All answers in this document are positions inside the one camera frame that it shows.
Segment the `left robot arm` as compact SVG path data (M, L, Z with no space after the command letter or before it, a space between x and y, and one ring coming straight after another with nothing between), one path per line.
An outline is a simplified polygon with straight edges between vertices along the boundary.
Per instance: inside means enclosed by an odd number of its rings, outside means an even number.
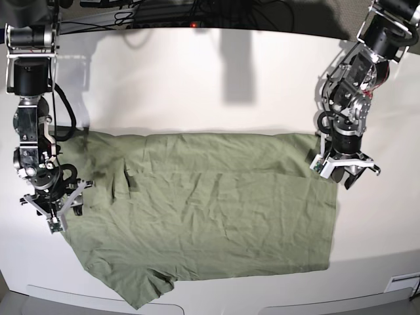
M373 92L389 78L390 63L417 44L418 29L418 1L372 1L355 46L326 75L320 92L321 147L310 168L321 177L343 180L350 189L365 170L380 174L361 151Z

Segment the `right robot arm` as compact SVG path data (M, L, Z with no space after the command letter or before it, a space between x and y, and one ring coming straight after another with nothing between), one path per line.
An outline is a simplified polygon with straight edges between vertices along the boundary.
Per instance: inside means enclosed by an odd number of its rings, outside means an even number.
M76 131L74 112L56 83L60 9L71 1L2 1L7 48L6 92L19 98L13 126L19 136L13 163L32 185L20 199L46 218L51 233L67 229L65 215L83 214L83 191L93 182L78 177L72 164L58 159L60 143Z

